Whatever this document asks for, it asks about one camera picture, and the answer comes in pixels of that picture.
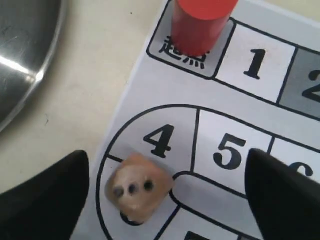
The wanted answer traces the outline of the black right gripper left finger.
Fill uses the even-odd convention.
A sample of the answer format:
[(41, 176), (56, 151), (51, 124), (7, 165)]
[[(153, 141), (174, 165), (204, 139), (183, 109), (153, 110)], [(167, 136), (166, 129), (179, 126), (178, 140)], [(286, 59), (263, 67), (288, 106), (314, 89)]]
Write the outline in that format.
[(76, 150), (0, 195), (0, 238), (69, 240), (89, 187), (88, 155)]

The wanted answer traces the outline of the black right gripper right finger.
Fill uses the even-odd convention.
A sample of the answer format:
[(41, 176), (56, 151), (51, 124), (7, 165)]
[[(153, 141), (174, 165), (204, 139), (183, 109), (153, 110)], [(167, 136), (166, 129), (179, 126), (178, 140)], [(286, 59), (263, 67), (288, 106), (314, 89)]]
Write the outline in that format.
[(320, 238), (320, 185), (292, 167), (252, 148), (248, 152), (244, 187), (265, 240)]

